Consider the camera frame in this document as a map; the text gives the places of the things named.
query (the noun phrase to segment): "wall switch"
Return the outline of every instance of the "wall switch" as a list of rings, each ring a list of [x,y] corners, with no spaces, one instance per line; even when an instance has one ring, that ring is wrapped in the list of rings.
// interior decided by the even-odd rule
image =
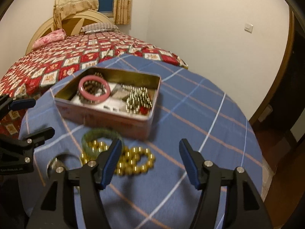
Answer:
[[[247,31],[249,33],[252,33],[252,30],[253,30],[253,25],[246,23],[245,24],[245,31]]]

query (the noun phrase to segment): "round table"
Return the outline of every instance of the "round table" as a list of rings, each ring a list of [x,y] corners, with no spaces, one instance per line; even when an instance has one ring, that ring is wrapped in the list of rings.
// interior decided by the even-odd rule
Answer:
[[[129,147],[149,148],[156,156],[154,169],[138,176],[114,176],[111,184],[100,192],[112,228],[189,228],[200,191],[190,184],[184,170],[179,155],[182,138],[219,167],[243,166],[261,191],[262,154],[254,132],[236,103],[217,86],[186,69],[131,55],[122,55],[97,66],[154,73],[162,78],[149,138],[145,142],[124,139]],[[55,129],[54,137],[35,149],[34,172],[18,177],[28,215],[48,181],[50,160],[63,153],[80,156],[81,138],[90,129],[63,119],[54,103],[54,94],[73,76],[49,89],[22,121],[20,138],[45,127]],[[223,187],[215,228],[222,224],[225,194]],[[77,192],[75,207],[78,228],[83,229]]]

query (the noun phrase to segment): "headboard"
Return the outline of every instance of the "headboard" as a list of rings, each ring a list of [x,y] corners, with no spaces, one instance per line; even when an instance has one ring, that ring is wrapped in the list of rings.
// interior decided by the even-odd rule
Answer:
[[[66,31],[67,36],[71,36],[79,34],[81,27],[98,22],[112,23],[107,16],[89,9],[75,15],[68,16],[62,21],[62,25],[63,29]],[[47,35],[52,31],[54,31],[53,17],[48,19],[38,28],[34,36],[31,38],[25,54],[28,54],[32,50],[32,46],[37,39]]]

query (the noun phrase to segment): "red checkered bedspread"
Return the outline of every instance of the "red checkered bedspread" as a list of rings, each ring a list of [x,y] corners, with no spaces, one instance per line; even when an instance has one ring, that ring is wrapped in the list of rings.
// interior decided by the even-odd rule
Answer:
[[[74,72],[128,53],[173,65],[187,65],[175,54],[117,32],[69,36],[29,53],[12,65],[0,81],[0,94],[38,99],[52,85]],[[17,138],[25,111],[10,112],[0,133]]]

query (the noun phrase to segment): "silver screw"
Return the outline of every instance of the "silver screw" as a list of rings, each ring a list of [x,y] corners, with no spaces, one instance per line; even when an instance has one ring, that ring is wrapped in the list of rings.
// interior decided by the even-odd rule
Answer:
[[[237,167],[236,170],[237,170],[238,173],[245,172],[245,169],[243,167]]]
[[[211,167],[211,166],[213,166],[213,162],[210,160],[207,160],[207,161],[204,161],[204,165],[207,167]]]
[[[59,166],[56,168],[57,173],[61,173],[61,172],[63,172],[63,170],[64,170],[64,168],[62,166]]]
[[[93,166],[96,165],[96,162],[95,162],[94,160],[91,160],[91,161],[88,162],[88,165],[89,165],[90,167],[93,167]]]

